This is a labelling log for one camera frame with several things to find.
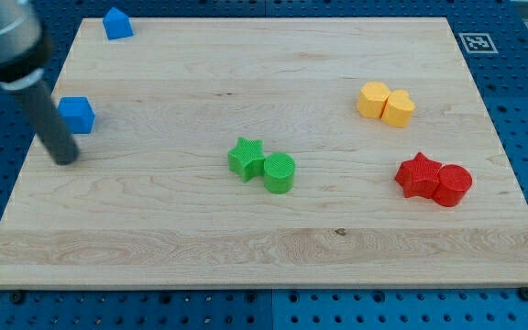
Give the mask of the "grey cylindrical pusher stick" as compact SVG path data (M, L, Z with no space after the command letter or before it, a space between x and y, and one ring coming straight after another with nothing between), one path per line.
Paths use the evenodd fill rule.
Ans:
M79 156L79 148L51 99L42 80L13 84L8 92L24 111L40 142L57 165L69 165Z

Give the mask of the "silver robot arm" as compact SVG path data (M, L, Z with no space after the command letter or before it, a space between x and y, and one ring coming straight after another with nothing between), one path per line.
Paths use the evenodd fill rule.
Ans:
M43 81L53 52L50 34L28 0L0 0L0 92L24 111L54 162L75 162L79 149Z

